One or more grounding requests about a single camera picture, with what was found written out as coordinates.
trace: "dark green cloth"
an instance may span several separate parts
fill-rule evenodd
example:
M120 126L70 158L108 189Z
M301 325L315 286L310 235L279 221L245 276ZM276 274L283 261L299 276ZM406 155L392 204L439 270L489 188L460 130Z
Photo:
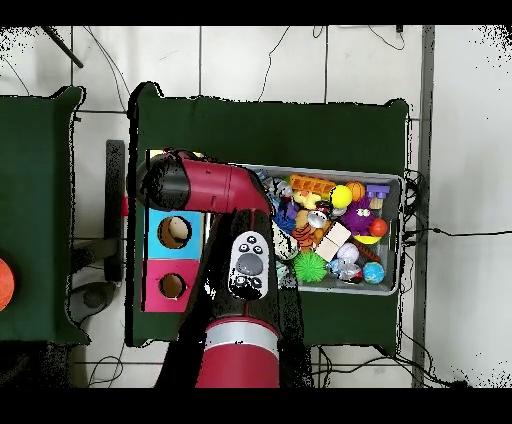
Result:
M183 148L222 161L403 175L408 106L354 103L233 102L214 98L162 98L141 84L130 99L138 157L146 149ZM179 315L140 311L143 207L137 207L134 339L172 340ZM302 292L305 343L380 345L395 350L397 294Z
M0 340L85 343L67 318L72 116L82 89L51 98L0 96L0 258L14 297L0 312Z

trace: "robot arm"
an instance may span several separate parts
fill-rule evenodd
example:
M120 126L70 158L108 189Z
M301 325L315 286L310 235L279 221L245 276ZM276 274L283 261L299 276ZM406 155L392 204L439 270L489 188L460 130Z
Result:
M215 290L196 387L278 387L272 208L257 176L170 151L146 160L137 184L138 199L151 208L217 214L196 283Z

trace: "blue box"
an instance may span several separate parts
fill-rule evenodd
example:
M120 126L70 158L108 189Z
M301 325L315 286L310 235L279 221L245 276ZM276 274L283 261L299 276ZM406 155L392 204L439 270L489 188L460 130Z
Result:
M179 249L169 249L158 239L160 222L170 216L179 216L192 227L190 239L185 246ZM203 230L203 214L201 212L162 212L149 209L148 259L200 259L203 249Z

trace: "toy pile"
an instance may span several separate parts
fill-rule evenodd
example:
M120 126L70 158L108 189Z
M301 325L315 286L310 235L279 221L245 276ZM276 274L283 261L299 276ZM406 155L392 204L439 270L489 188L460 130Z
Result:
M390 187L363 185L291 175L281 179L257 172L274 207L274 247L278 279L289 272L280 261L293 259L296 277L318 283L327 273L344 282L384 279L380 257L369 245L386 235L386 221L377 217Z

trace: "round hole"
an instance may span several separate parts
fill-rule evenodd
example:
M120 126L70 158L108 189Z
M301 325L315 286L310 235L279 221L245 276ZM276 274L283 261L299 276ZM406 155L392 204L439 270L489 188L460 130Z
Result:
M158 240L168 249L181 249L191 236L190 223L180 216L168 216L158 226Z
M169 299L178 299L187 288L178 274L166 274L160 280L160 292Z

